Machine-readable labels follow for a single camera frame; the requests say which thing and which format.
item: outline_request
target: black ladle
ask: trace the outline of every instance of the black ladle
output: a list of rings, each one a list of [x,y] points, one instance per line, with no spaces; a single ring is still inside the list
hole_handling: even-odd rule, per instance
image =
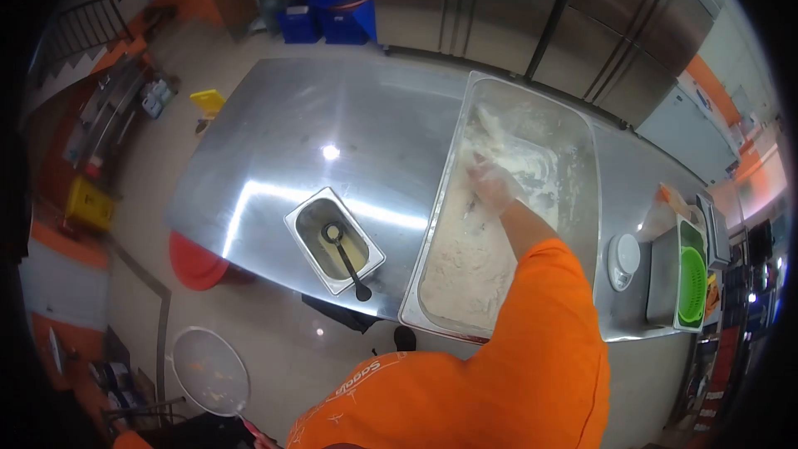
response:
[[[333,230],[334,236],[330,235],[331,230]],[[340,222],[330,222],[322,227],[322,237],[324,241],[335,244],[335,247],[338,248],[338,255],[341,255],[341,260],[344,261],[344,266],[346,270],[349,271],[350,276],[352,276],[352,281],[354,281],[354,295],[357,299],[361,302],[365,302],[371,298],[371,290],[368,286],[360,282],[360,278],[357,277],[357,271],[355,271],[352,266],[349,256],[346,255],[344,247],[341,246],[341,239],[344,237],[344,226]]]

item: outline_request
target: shoe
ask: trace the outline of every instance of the shoe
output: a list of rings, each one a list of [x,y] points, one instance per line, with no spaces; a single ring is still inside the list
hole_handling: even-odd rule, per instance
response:
[[[407,326],[397,326],[394,329],[394,344],[397,352],[413,352],[416,350],[416,334]]]

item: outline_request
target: green colander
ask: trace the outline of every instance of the green colander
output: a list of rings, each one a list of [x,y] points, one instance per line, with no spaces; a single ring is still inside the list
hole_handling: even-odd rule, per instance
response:
[[[682,279],[679,284],[679,317],[685,323],[701,320],[706,300],[706,268],[701,254],[692,246],[682,246]]]

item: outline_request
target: hand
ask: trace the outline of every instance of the hand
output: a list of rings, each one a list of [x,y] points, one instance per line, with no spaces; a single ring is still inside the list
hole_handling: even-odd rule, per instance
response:
[[[466,171],[476,196],[496,215],[504,214],[504,210],[524,194],[524,188],[510,172],[479,153],[474,153],[474,162]]]

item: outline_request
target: dough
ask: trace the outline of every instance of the dough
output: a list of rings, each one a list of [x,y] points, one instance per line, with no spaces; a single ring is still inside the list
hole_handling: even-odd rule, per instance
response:
[[[524,187],[526,197],[519,199],[554,230],[559,213],[554,153],[512,136],[497,137],[501,140],[479,124],[466,127],[419,288],[430,313],[488,330],[495,326],[517,262],[501,221],[474,194],[466,163],[476,151],[507,169]]]

